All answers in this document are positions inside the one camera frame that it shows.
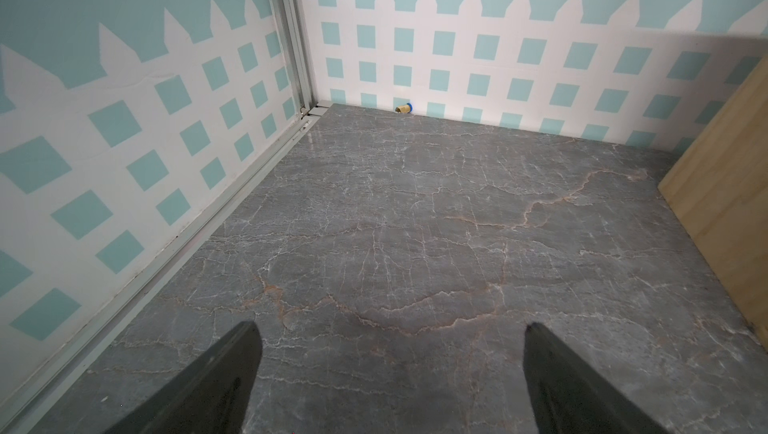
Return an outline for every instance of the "lattice pattern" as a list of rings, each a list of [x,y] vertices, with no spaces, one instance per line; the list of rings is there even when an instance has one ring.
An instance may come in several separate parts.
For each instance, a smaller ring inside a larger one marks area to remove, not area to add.
[[[394,0],[356,8],[302,0],[320,95],[336,102],[415,112],[527,131],[684,150],[707,109],[734,93],[768,49],[758,36],[768,0],[728,36],[695,32],[704,0],[692,0],[663,30],[636,27],[640,0],[627,0],[606,25],[582,24],[581,0],[554,21],[532,20],[529,0],[502,18],[481,0],[439,14]]]
[[[144,63],[101,25],[107,76],[73,89],[0,46],[15,105],[0,116],[0,362],[14,367],[0,394],[295,120],[274,18],[245,8],[231,29],[211,1],[213,37],[197,44],[166,11],[168,54]]]

